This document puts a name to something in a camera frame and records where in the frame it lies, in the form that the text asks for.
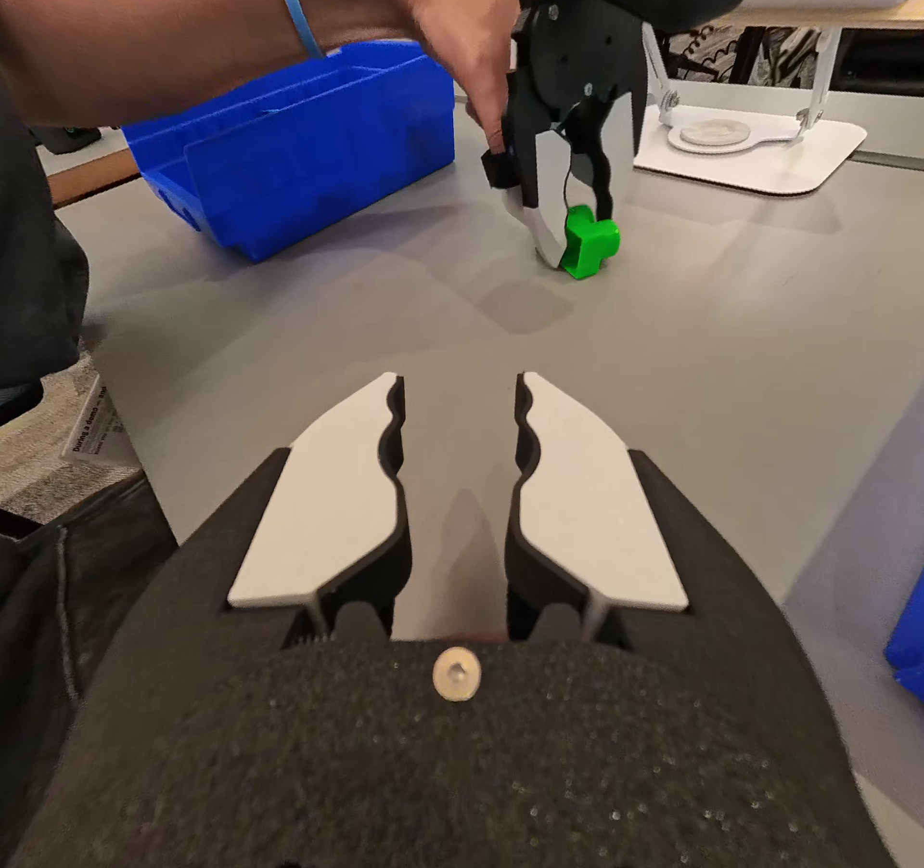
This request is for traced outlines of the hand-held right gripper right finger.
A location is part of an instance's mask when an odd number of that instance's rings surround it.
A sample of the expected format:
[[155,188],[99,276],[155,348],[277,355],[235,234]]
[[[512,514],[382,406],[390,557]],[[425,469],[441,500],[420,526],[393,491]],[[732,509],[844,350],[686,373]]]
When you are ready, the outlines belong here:
[[682,631],[690,600],[633,453],[592,410],[533,371],[518,375],[506,525],[512,641],[640,641]]

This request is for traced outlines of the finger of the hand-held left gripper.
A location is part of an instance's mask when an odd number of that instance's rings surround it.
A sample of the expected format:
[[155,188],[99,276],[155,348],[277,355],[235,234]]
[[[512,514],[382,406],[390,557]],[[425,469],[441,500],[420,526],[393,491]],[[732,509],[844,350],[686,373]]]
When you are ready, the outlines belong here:
[[[620,222],[629,194],[636,155],[631,92],[616,100],[603,124],[603,151],[610,164],[609,192],[613,210],[609,218]],[[591,207],[597,219],[603,219],[603,215],[596,209],[591,178],[590,158],[586,155],[572,154],[571,173],[565,183],[567,204],[586,204]]]
[[546,131],[537,135],[536,161],[538,206],[525,206],[520,186],[503,192],[503,206],[528,230],[539,258],[557,270],[566,248],[565,185],[571,169],[570,146],[558,133]]

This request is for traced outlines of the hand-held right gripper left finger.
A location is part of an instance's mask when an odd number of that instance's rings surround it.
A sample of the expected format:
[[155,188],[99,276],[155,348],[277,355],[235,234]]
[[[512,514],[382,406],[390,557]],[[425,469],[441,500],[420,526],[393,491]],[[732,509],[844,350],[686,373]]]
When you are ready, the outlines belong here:
[[412,569],[398,479],[405,419],[404,378],[388,371],[292,442],[227,594],[231,608],[300,608],[321,636],[343,607],[365,603],[391,632]]

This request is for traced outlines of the green two-stud block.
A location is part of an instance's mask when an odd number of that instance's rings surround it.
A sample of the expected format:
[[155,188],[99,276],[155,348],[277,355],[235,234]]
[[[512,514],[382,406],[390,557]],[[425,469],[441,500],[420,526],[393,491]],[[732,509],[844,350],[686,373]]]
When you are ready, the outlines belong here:
[[575,280],[599,273],[620,248],[621,233],[612,219],[595,218],[586,204],[570,206],[565,219],[565,252],[559,267]]

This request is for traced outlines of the blue plastic bin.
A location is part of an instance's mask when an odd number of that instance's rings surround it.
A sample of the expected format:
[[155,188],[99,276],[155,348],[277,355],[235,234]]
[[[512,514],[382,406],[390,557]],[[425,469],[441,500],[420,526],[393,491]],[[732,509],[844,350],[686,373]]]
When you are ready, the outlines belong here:
[[455,160],[455,88],[414,42],[363,42],[122,127],[142,178],[259,262]]
[[897,620],[884,657],[895,682],[923,702],[923,573]]

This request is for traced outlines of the person's left forearm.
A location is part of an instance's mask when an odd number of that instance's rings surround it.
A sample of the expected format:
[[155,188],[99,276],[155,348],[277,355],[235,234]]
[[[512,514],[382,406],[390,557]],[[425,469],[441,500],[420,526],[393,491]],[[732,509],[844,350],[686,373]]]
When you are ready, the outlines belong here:
[[[319,47],[415,39],[410,0],[301,0]],[[2,0],[2,94],[22,124],[172,113],[308,58],[283,0]]]

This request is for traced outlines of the grey desk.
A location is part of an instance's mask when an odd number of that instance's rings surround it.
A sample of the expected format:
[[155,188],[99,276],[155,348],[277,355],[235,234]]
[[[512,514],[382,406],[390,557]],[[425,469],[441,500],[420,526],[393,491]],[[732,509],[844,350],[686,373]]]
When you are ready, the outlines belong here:
[[786,605],[902,866],[922,866],[922,710],[883,649],[922,565],[922,110],[886,165],[774,200],[633,175],[574,281],[456,162],[248,265],[141,181],[64,210],[100,373],[179,541],[269,452],[405,377],[414,566],[396,635],[499,632],[514,384],[537,372],[644,451]]

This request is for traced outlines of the person's left hand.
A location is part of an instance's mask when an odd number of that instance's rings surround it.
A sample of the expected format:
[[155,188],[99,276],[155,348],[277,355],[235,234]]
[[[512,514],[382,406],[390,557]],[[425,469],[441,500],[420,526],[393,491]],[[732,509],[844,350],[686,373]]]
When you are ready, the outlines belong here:
[[422,44],[458,83],[494,155],[502,154],[511,34],[519,0],[410,0]]

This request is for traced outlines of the printed paper sheet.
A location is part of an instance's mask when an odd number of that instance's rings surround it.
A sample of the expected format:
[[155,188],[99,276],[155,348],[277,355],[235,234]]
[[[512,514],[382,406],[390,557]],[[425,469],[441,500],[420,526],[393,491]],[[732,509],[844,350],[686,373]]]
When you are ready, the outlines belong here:
[[61,457],[71,462],[116,466],[122,462],[121,425],[103,378],[97,376],[84,400]]

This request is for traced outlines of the blue wristband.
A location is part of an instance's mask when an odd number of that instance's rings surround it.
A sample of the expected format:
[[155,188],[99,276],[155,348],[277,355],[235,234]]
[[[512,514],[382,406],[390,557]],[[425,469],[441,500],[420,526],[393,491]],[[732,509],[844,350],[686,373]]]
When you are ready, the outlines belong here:
[[283,0],[288,16],[293,24],[295,33],[301,43],[308,59],[322,60],[326,53],[319,47],[312,30],[308,24],[307,16],[301,0]]

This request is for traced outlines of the person's dark clothing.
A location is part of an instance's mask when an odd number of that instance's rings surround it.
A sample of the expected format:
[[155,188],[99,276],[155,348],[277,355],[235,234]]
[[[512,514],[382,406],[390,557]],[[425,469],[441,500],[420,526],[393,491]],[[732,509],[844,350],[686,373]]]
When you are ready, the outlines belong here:
[[[26,127],[1,103],[2,424],[77,363],[86,256],[52,209]],[[128,612],[177,550],[141,474],[29,536],[2,537],[1,858],[40,808],[83,695]]]

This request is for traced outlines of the wood-edged side table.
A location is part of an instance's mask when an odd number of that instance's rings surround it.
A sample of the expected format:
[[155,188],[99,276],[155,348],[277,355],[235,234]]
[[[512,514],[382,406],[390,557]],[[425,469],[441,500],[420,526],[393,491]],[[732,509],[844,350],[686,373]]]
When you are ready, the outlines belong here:
[[98,141],[55,155],[37,147],[54,210],[76,204],[141,177],[122,129],[101,129]]

